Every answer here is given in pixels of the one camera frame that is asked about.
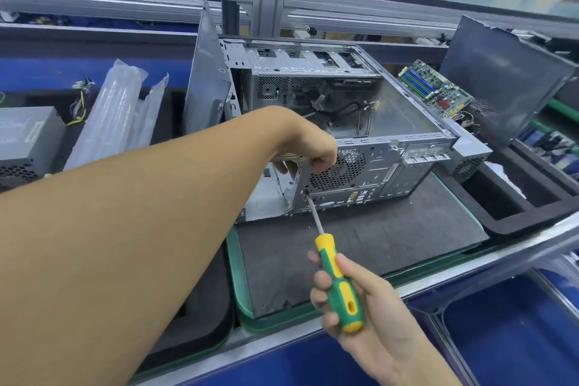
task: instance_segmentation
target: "screwdriver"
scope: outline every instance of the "screwdriver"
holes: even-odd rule
[[[364,325],[364,311],[358,301],[352,281],[346,278],[336,264],[336,243],[331,234],[324,233],[322,223],[315,210],[315,205],[309,195],[308,204],[314,215],[315,225],[320,235],[315,239],[322,267],[332,278],[332,286],[328,290],[329,303],[340,319],[340,326],[346,333],[355,333]]]

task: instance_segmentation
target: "screwdriver shaft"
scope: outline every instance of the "screwdriver shaft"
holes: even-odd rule
[[[318,233],[322,235],[324,233],[324,229],[322,228],[322,223],[320,222],[320,218],[318,217],[318,212],[315,210],[315,204],[311,200],[309,195],[307,195],[306,198],[308,199],[308,204],[310,206],[310,209],[312,210],[312,215],[314,215],[315,226],[318,228]]]

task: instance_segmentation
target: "motherboard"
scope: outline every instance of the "motherboard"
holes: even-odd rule
[[[473,100],[471,95],[420,60],[402,69],[398,79],[441,118],[453,118]]]

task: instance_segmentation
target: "yellow wire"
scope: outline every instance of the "yellow wire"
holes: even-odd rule
[[[81,90],[81,106],[82,106],[82,115],[80,118],[75,119],[74,121],[70,121],[67,126],[71,126],[74,124],[80,124],[82,121],[84,121],[84,118],[86,117],[86,107],[84,106],[84,90]]]

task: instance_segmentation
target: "hand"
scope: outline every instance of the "hand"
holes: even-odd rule
[[[309,252],[308,258],[321,265],[316,252]],[[382,385],[460,385],[389,282],[341,253],[336,262],[351,278],[364,307],[362,330],[355,334],[341,331],[337,313],[328,302],[332,283],[328,273],[315,273],[310,299],[324,313],[324,329],[368,375]]]
[[[280,119],[288,120],[289,128],[291,128],[288,133],[289,137],[278,149],[278,156],[292,153],[310,159],[314,174],[319,174],[335,165],[337,142],[331,134],[285,107],[271,106],[262,110],[279,114]],[[293,178],[298,170],[294,162],[276,162],[275,167],[282,174],[289,172]]]

